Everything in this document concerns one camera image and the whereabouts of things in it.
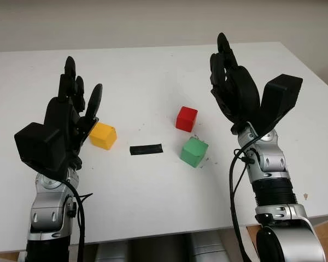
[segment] white table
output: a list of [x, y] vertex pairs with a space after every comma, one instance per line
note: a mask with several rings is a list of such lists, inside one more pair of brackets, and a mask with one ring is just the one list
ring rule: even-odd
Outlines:
[[[328, 86], [280, 43], [232, 48], [260, 93], [281, 73], [304, 78], [295, 108], [276, 130], [299, 201], [310, 217], [328, 215]], [[216, 50], [204, 45], [0, 53], [0, 251], [25, 249], [36, 194], [36, 173], [20, 161], [14, 134], [43, 122], [68, 55], [84, 79], [86, 99], [95, 84], [103, 84], [98, 116], [118, 134], [110, 151], [89, 140], [81, 149], [78, 191], [94, 193], [84, 206], [86, 242], [230, 227], [227, 171], [238, 144], [210, 94], [209, 58]], [[192, 133], [174, 127], [183, 105], [198, 110]], [[179, 159], [193, 135], [209, 144], [208, 160], [196, 169]], [[158, 143], [164, 153], [130, 155], [129, 146]], [[256, 223], [247, 177], [236, 205], [241, 225]], [[78, 235], [75, 223], [73, 243]]]

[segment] black cable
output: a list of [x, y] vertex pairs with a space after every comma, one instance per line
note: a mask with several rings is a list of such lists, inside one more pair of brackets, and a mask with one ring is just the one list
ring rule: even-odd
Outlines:
[[239, 183], [240, 183], [241, 180], [242, 180], [242, 177], [243, 177], [243, 175], [244, 175], [246, 169], [247, 169], [247, 164], [244, 165], [244, 169], [243, 169], [243, 171], [242, 171], [242, 173], [241, 173], [241, 176], [239, 177], [238, 182], [237, 182], [237, 184], [236, 184], [236, 187], [235, 187], [235, 189], [233, 190], [233, 196], [234, 196], [235, 193], [236, 193], [236, 190], [237, 190], [237, 188], [238, 188], [238, 186], [239, 186]]
[[[93, 193], [86, 194], [86, 195], [80, 195], [79, 197], [83, 198], [81, 200], [81, 203], [83, 203], [85, 199], [87, 199], [88, 197], [90, 197], [92, 195], [93, 195]], [[78, 220], [78, 226], [80, 227], [80, 210], [79, 210], [79, 208], [78, 208], [78, 211], [77, 211], [77, 220]]]
[[239, 150], [239, 148], [236, 148], [235, 150], [233, 150], [233, 154], [236, 155], [236, 154], [237, 154], [236, 152], [237, 152], [238, 150]]
[[251, 146], [253, 143], [257, 142], [259, 139], [261, 139], [263, 136], [265, 136], [268, 132], [270, 132], [272, 130], [275, 123], [277, 123], [279, 121], [279, 119], [281, 119], [281, 116], [279, 116], [276, 120], [274, 120], [264, 131], [263, 134], [255, 137], [254, 139], [252, 139], [251, 141], [249, 141], [248, 143], [246, 143], [241, 149], [239, 149], [236, 152], [236, 150], [234, 150], [235, 153], [235, 157], [233, 158], [231, 165], [230, 165], [230, 171], [229, 171], [229, 184], [230, 184], [230, 201], [231, 201], [231, 217], [232, 217], [232, 223], [233, 223], [233, 228], [235, 230], [236, 236], [237, 236], [237, 240], [238, 240], [238, 244], [239, 244], [239, 249], [241, 250], [241, 254], [242, 254], [242, 258], [244, 262], [251, 262], [250, 258], [248, 257], [244, 246], [243, 246], [243, 241], [242, 241], [242, 237], [241, 237], [241, 231], [239, 230], [239, 224], [238, 224], [238, 219], [237, 219], [237, 214], [236, 214], [236, 206], [235, 206], [235, 193], [236, 191], [233, 190], [233, 169], [235, 168], [235, 164], [237, 159], [239, 159], [239, 156], [244, 153], [244, 151]]
[[78, 203], [78, 210], [80, 209], [80, 224], [79, 224], [79, 244], [78, 244], [78, 259], [77, 262], [83, 262], [84, 260], [84, 245], [85, 245], [85, 214], [83, 208], [83, 202], [80, 199], [80, 196], [77, 190], [70, 184], [68, 181], [63, 180], [61, 181], [65, 184], [73, 193], [77, 203]]

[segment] white wall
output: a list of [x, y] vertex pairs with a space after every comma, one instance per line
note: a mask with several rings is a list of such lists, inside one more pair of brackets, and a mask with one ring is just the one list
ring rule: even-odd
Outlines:
[[211, 44], [221, 31], [281, 41], [328, 84], [328, 1], [0, 0], [0, 51]]

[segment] cube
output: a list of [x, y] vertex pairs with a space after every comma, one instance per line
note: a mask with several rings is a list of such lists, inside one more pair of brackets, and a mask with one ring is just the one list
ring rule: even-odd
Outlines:
[[89, 137], [93, 145], [110, 150], [116, 140], [115, 128], [98, 122]]
[[176, 119], [176, 128], [191, 132], [196, 122], [198, 110], [183, 106]]
[[208, 144], [203, 141], [190, 138], [183, 146], [180, 158], [189, 165], [196, 168], [206, 154]]

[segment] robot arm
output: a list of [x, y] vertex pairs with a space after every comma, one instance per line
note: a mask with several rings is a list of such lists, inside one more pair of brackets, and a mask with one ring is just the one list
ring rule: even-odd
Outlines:
[[[297, 203], [278, 135], [273, 129], [295, 106], [302, 79], [280, 75], [265, 86], [262, 102], [248, 71], [239, 66], [224, 34], [218, 37], [219, 53], [212, 54], [210, 80], [224, 115], [233, 122], [231, 131], [238, 135], [245, 154], [249, 180], [256, 195], [257, 251], [261, 262], [323, 262], [324, 251], [307, 218]], [[238, 230], [234, 194], [231, 194], [233, 226], [244, 261], [248, 258]]]
[[31, 209], [27, 262], [66, 262], [73, 218], [80, 212], [78, 262], [83, 260], [84, 209], [78, 192], [80, 148], [98, 122], [102, 85], [92, 91], [85, 116], [84, 83], [75, 79], [75, 63], [68, 57], [61, 75], [58, 96], [46, 109], [44, 124], [31, 123], [15, 134], [21, 160], [38, 172], [37, 196]]

